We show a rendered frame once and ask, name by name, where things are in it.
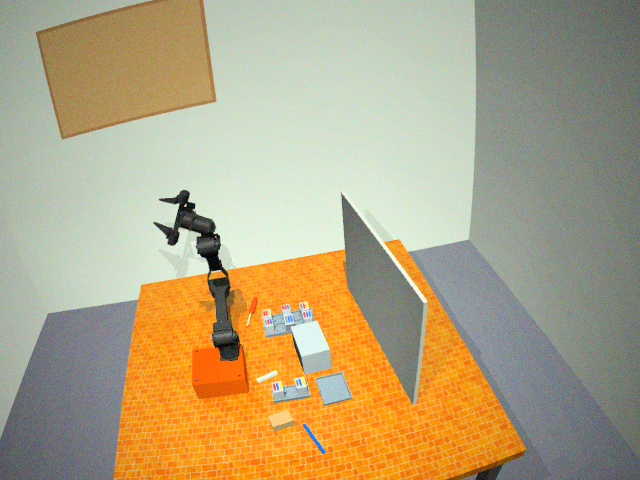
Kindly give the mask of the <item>white flat bar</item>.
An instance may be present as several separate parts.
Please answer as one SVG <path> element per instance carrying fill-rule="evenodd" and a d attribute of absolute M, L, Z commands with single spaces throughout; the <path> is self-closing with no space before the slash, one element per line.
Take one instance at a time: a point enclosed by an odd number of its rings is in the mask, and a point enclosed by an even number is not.
<path fill-rule="evenodd" d="M 257 383 L 260 383 L 260 382 L 262 382 L 262 381 L 266 381 L 267 379 L 269 379 L 269 378 L 271 378 L 271 377 L 275 377 L 275 376 L 277 376 L 277 372 L 276 372 L 276 371 L 273 371 L 273 372 L 271 372 L 271 373 L 269 373 L 269 374 L 267 374 L 267 375 L 264 375 L 264 376 L 262 376 L 262 377 L 260 377 L 260 378 L 256 379 L 256 381 L 257 381 Z"/>

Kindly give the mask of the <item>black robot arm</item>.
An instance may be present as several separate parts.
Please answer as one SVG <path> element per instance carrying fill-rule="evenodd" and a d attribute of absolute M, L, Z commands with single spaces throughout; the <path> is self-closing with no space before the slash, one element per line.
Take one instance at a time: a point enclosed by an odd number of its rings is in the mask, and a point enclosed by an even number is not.
<path fill-rule="evenodd" d="M 212 341 L 215 348 L 219 349 L 220 361 L 238 360 L 240 354 L 238 342 L 240 341 L 236 331 L 233 331 L 231 321 L 228 320 L 226 298 L 231 289 L 229 273 L 222 267 L 221 259 L 218 257 L 218 250 L 221 247 L 220 235 L 214 234 L 216 225 L 212 219 L 199 216 L 195 232 L 201 233 L 197 236 L 197 252 L 201 257 L 206 258 L 208 263 L 207 282 L 212 297 L 216 304 L 216 322 L 212 327 Z M 215 237 L 216 236 L 216 237 Z M 221 270 L 226 276 L 218 279 L 209 279 L 211 271 Z M 227 280 L 228 279 L 228 280 Z"/>

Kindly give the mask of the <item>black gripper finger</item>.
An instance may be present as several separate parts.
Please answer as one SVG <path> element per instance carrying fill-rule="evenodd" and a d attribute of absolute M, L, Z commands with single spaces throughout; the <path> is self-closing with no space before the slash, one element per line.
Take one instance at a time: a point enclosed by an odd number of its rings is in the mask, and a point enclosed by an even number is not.
<path fill-rule="evenodd" d="M 177 197 L 175 197 L 175 198 L 159 198 L 158 200 L 160 200 L 162 202 L 169 203 L 169 204 L 172 204 L 172 203 L 176 204 L 178 196 L 179 195 L 177 195 Z"/>
<path fill-rule="evenodd" d="M 158 222 L 153 222 L 153 223 L 154 223 L 154 225 L 156 225 L 158 227 L 158 229 L 160 229 L 167 236 L 166 239 L 168 239 L 168 235 L 169 235 L 170 231 L 173 230 L 173 228 L 167 227 L 167 226 L 165 226 L 163 224 L 160 224 Z"/>

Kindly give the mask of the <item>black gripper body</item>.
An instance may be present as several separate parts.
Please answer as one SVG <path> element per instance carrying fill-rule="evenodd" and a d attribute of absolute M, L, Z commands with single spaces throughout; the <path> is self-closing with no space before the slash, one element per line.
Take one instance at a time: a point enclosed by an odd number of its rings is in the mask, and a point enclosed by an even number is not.
<path fill-rule="evenodd" d="M 179 203 L 180 205 L 179 205 L 179 209 L 175 219 L 173 230 L 170 231 L 168 235 L 167 245 L 174 246 L 178 243 L 178 238 L 180 234 L 180 232 L 178 232 L 178 228 L 183 228 L 190 231 L 191 230 L 195 231 L 196 229 L 199 215 L 191 212 L 183 211 L 184 206 L 188 202 L 189 195 L 190 193 L 187 190 L 182 190 L 179 193 L 176 203 Z"/>

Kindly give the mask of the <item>blue cylinder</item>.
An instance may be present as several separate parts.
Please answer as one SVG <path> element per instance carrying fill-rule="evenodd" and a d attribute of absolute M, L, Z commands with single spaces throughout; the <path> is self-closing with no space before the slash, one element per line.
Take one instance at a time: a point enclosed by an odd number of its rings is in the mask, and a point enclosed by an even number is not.
<path fill-rule="evenodd" d="M 303 427 L 306 429 L 307 434 L 309 434 L 309 436 L 312 438 L 312 440 L 316 443 L 316 446 L 319 448 L 319 450 L 321 450 L 322 453 L 325 453 L 324 448 L 322 447 L 322 445 L 318 442 L 318 440 L 316 440 L 316 437 L 314 436 L 314 434 L 310 431 L 310 429 L 307 427 L 306 424 L 303 424 Z"/>

